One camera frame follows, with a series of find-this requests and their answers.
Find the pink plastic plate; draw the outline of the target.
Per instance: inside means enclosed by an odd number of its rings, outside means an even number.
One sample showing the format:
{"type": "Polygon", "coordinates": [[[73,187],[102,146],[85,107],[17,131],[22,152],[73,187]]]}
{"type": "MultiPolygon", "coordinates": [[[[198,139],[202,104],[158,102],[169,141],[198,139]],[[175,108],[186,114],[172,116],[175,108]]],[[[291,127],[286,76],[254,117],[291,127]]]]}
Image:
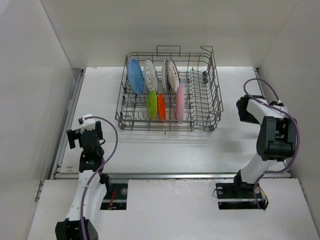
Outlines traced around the pink plastic plate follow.
{"type": "Polygon", "coordinates": [[[176,91],[176,119],[179,124],[184,121],[184,86],[181,84],[176,91]]]}

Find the blue plastic plate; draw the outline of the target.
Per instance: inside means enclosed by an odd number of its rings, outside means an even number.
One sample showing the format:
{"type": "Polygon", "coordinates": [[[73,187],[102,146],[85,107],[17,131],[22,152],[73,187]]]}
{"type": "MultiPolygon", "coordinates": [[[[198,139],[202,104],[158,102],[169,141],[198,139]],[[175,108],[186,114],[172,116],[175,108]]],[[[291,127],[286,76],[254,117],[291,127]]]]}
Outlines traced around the blue plastic plate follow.
{"type": "Polygon", "coordinates": [[[131,59],[127,66],[127,78],[131,89],[137,95],[144,92],[144,77],[139,62],[131,59]]]}

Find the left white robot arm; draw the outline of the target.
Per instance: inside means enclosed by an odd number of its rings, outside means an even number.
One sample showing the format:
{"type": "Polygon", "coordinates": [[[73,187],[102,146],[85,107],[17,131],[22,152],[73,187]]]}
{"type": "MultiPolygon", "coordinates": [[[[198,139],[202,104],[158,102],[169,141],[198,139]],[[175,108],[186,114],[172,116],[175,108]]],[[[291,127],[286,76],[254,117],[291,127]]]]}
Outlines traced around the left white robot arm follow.
{"type": "Polygon", "coordinates": [[[74,149],[78,140],[82,152],[73,202],[65,219],[55,226],[58,240],[97,240],[99,235],[93,220],[103,199],[112,192],[109,179],[103,174],[105,151],[100,143],[103,139],[101,122],[87,116],[80,119],[79,124],[81,128],[67,131],[69,147],[74,149]]]}

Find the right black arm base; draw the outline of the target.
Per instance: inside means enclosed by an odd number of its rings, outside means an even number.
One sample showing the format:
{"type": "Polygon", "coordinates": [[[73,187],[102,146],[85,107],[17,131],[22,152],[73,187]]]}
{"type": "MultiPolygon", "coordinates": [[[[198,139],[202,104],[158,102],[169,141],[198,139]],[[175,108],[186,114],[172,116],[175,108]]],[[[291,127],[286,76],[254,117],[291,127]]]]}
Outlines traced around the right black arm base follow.
{"type": "Polygon", "coordinates": [[[268,197],[258,185],[255,190],[236,190],[233,182],[218,182],[212,192],[219,210],[266,210],[268,197]]]}

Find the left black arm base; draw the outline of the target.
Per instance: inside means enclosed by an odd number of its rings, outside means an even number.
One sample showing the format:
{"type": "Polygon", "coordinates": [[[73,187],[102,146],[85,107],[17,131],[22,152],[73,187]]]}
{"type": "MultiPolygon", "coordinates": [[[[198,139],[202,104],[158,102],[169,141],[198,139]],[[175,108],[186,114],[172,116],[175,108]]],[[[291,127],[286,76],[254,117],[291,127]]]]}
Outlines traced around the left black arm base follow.
{"type": "Polygon", "coordinates": [[[128,181],[115,180],[107,188],[100,209],[106,211],[119,211],[127,209],[128,181]]]}

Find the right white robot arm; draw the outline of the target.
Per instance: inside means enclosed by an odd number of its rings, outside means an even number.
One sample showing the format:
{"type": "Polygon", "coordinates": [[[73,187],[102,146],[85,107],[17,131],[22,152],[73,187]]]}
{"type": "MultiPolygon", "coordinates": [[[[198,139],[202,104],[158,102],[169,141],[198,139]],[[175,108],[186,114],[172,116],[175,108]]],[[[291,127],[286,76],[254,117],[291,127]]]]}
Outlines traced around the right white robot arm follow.
{"type": "Polygon", "coordinates": [[[236,102],[240,121],[260,126],[256,154],[238,171],[231,185],[232,193],[237,197],[253,192],[262,174],[277,162],[293,157],[296,151],[297,130],[286,115],[287,108],[275,101],[268,104],[263,96],[256,97],[254,100],[245,95],[236,102]]]}

